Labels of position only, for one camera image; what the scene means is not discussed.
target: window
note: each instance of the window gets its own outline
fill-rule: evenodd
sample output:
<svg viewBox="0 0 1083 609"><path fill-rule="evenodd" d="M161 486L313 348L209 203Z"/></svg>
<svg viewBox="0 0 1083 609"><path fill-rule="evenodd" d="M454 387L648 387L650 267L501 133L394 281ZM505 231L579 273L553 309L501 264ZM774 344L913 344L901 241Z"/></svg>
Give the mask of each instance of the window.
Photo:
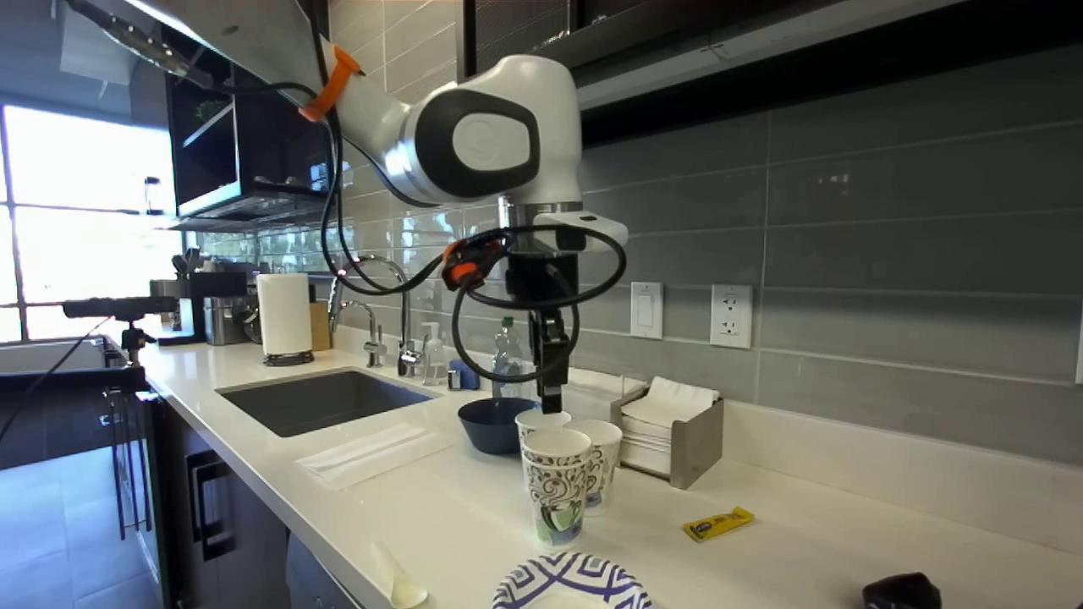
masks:
<svg viewBox="0 0 1083 609"><path fill-rule="evenodd" d="M171 133L0 105L0 343L70 337L75 298L148 293L172 279L181 233L147 209L171 205Z"/></svg>

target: gray tile backsplash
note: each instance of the gray tile backsplash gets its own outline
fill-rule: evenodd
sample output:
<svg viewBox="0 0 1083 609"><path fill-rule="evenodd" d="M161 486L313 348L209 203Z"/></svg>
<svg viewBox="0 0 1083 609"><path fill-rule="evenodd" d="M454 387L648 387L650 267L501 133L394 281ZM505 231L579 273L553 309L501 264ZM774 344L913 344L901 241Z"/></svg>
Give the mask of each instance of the gray tile backsplash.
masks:
<svg viewBox="0 0 1083 609"><path fill-rule="evenodd" d="M332 35L417 98L456 78L460 25L411 35L448 6L374 0L374 30L335 3ZM495 203L417 209L356 171L358 249L421 267L495 222ZM581 171L633 241L622 283L581 304L576 364L1083 463L1083 44L595 144ZM629 281L664 283L664 337L629 334ZM755 286L752 348L708 344L711 283ZM398 329L398 301L374 304ZM448 311L443 286L414 298L414 323ZM497 318L472 309L469 343Z"/></svg>

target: paper towel roll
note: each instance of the paper towel roll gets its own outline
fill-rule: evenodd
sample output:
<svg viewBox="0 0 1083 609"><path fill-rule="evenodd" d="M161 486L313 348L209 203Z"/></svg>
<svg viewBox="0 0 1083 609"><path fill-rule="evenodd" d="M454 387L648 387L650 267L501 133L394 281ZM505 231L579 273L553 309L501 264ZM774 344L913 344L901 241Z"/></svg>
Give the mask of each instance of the paper towel roll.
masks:
<svg viewBox="0 0 1083 609"><path fill-rule="evenodd" d="M313 362L308 273L262 273L262 337L271 364Z"/></svg>

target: napkin holder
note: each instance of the napkin holder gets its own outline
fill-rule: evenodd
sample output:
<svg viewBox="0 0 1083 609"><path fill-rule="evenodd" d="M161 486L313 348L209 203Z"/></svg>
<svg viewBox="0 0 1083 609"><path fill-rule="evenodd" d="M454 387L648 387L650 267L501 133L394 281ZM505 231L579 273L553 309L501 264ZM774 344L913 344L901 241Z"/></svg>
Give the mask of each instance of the napkin holder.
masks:
<svg viewBox="0 0 1083 609"><path fill-rule="evenodd" d="M622 397L610 407L610 422L622 422L622 407L642 400L640 397ZM725 400L718 397L701 416L695 419L676 419L669 429L669 472L642 470L637 463L622 463L629 470L642 470L650 477L661 477L674 486L691 486L704 470L711 470L722 461L722 407Z"/></svg>

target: floor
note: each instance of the floor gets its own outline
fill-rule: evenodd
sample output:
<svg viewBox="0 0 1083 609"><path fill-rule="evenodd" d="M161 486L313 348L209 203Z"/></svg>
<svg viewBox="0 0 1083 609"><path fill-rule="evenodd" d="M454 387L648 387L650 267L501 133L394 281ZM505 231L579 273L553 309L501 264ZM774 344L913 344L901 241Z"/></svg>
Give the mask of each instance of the floor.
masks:
<svg viewBox="0 0 1083 609"><path fill-rule="evenodd" d="M108 451L0 470L0 609L155 609L119 540Z"/></svg>

